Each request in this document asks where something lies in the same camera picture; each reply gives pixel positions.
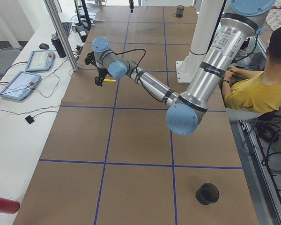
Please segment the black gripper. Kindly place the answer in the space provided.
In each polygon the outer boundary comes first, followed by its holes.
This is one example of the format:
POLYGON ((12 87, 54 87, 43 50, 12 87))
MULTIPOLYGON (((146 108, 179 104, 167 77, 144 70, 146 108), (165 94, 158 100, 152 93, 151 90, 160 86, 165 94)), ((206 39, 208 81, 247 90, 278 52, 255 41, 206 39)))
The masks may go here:
POLYGON ((97 68, 98 76, 95 77, 95 85, 102 87, 103 81, 108 74, 108 70, 105 68, 100 68, 96 65, 94 52, 88 53, 87 57, 85 58, 84 61, 85 61, 86 65, 92 64, 93 66, 95 66, 97 68))

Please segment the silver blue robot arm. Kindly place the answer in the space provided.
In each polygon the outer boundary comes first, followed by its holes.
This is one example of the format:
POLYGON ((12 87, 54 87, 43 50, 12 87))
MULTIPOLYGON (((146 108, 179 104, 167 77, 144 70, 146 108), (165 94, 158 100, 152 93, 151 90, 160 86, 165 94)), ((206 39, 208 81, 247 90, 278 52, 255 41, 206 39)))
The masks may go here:
POLYGON ((273 5, 272 0, 204 0, 194 40, 203 35, 207 50, 202 62, 189 69, 190 84, 182 93, 176 93, 136 62, 119 58, 105 37, 93 40, 92 52, 85 58, 85 63, 97 68, 95 83, 98 86, 107 75, 133 79, 153 98, 169 107, 166 113, 169 129, 178 135, 187 135, 200 124, 208 108, 207 101, 245 39, 264 32, 266 16, 273 5))

